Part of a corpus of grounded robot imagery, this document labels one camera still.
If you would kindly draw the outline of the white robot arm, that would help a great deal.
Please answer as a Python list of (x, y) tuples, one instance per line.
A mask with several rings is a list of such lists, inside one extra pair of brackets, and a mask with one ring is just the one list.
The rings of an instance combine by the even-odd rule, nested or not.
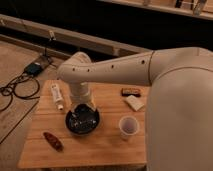
[(75, 100), (88, 98), (90, 82), (148, 86), (148, 171), (213, 171), (213, 52), (174, 48), (95, 63), (77, 52), (58, 76)]

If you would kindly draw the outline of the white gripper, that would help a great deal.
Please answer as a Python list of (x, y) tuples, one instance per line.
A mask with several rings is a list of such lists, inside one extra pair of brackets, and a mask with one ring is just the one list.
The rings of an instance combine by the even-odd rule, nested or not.
[(80, 104), (86, 104), (93, 110), (96, 109), (93, 94), (87, 82), (70, 84), (69, 89), (71, 100), (70, 109), (72, 111)]

